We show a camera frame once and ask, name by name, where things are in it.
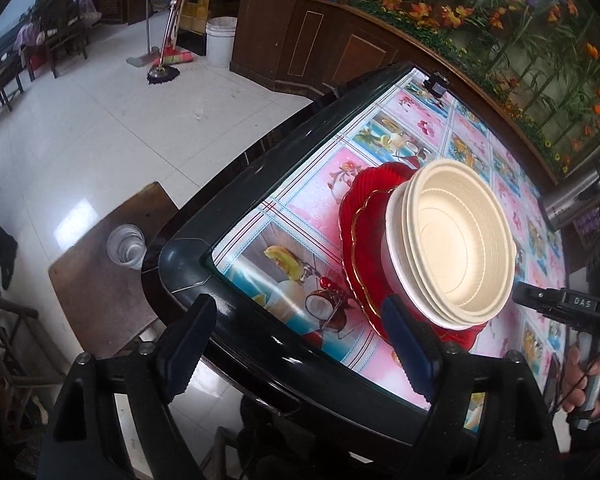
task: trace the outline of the red plate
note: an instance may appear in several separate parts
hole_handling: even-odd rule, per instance
[[[354,179],[340,203],[342,266],[356,299],[373,329],[388,342],[379,315],[382,300],[393,291],[380,264],[380,245],[384,233],[384,212],[389,195],[409,180],[415,170],[401,162],[387,162],[367,168]],[[413,304],[408,305],[416,319],[431,325],[442,341],[456,341],[469,350],[484,324],[456,332],[430,322]]]

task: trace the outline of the blue gripper pad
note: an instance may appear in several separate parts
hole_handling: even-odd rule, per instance
[[[443,367],[438,336],[429,325],[417,321],[395,294],[382,302],[381,319],[413,391],[435,402]]]

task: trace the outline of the human hand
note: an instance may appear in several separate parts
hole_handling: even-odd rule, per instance
[[[564,399],[562,407],[565,412],[572,412],[577,406],[582,406],[586,400],[584,389],[587,387],[587,377],[582,377],[584,370],[580,368],[580,351],[576,345],[569,348],[564,364],[564,379],[562,381],[562,394],[568,394],[571,389],[573,391]],[[587,373],[588,376],[600,375],[600,357]],[[596,419],[600,416],[600,394],[596,401],[592,418]]]

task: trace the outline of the white paper bowl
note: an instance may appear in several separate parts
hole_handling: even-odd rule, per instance
[[[386,280],[405,304],[413,304],[427,319],[442,328],[465,330],[471,323],[458,323],[439,312],[421,291],[411,272],[402,234],[402,202],[408,182],[400,184],[389,197],[382,236],[381,261]]]
[[[403,197],[402,225],[414,274],[438,309],[474,324],[496,316],[513,285],[515,251],[489,186],[460,162],[419,170]]]

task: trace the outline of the glass table top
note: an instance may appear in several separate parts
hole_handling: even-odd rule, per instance
[[[560,233],[546,227],[538,190],[496,134],[447,93],[433,97],[412,70],[360,110],[284,182],[242,218],[213,250],[218,270],[298,333],[302,340],[416,406],[416,394],[393,348],[349,294],[340,257],[338,209],[364,168],[399,161],[414,169],[437,158],[473,168],[500,200],[516,242],[516,279],[542,288],[565,284]],[[560,369],[565,328],[512,301],[487,323],[471,352],[502,357],[523,352],[544,389]],[[475,394],[467,426],[479,418]]]

